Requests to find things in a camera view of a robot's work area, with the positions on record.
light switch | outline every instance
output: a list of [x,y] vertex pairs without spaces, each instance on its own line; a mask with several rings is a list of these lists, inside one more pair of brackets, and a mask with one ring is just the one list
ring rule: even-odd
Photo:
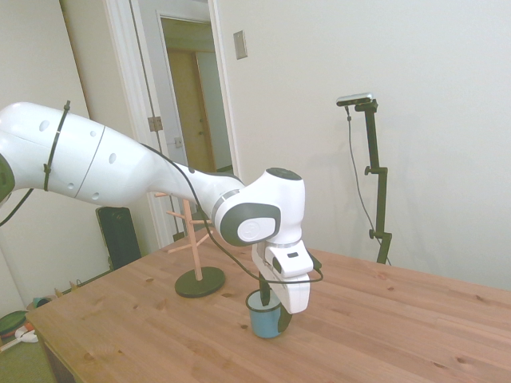
[[236,58],[246,58],[247,55],[247,44],[245,43],[245,32],[240,31],[234,34],[234,48],[236,49]]

door hinge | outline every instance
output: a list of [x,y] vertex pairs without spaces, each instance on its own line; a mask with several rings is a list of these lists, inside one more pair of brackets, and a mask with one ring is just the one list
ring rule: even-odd
[[151,132],[159,132],[160,130],[163,130],[163,124],[161,123],[161,117],[150,117],[148,118],[149,121],[149,130]]

wooden table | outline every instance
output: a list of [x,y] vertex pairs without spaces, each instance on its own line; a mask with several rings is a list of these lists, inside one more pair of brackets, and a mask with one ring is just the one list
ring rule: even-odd
[[[249,248],[229,249],[255,271]],[[258,283],[210,240],[203,266],[227,277],[213,295],[178,296],[192,255],[157,251],[29,320],[57,381],[511,382],[511,292],[312,252],[325,280],[269,340],[252,333],[244,303]]]

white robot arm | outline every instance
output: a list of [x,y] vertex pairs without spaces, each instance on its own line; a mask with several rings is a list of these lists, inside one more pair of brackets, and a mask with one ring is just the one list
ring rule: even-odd
[[[13,190],[43,189],[46,177],[46,190],[101,206],[122,207],[150,191],[195,200],[183,175],[157,153],[73,114],[59,131],[61,118],[62,111],[30,103],[0,112],[0,200]],[[294,282],[271,284],[287,312],[305,310],[313,262],[301,240],[303,180],[270,168],[245,187],[234,176],[176,166],[226,242],[253,244],[252,259],[266,280]]]

black round base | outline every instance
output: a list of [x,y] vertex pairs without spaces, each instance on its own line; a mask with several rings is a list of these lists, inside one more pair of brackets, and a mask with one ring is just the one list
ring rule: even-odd
[[202,280],[197,281],[195,271],[190,270],[181,275],[177,281],[176,292],[185,298],[200,298],[213,294],[225,283],[225,274],[216,267],[202,267]]

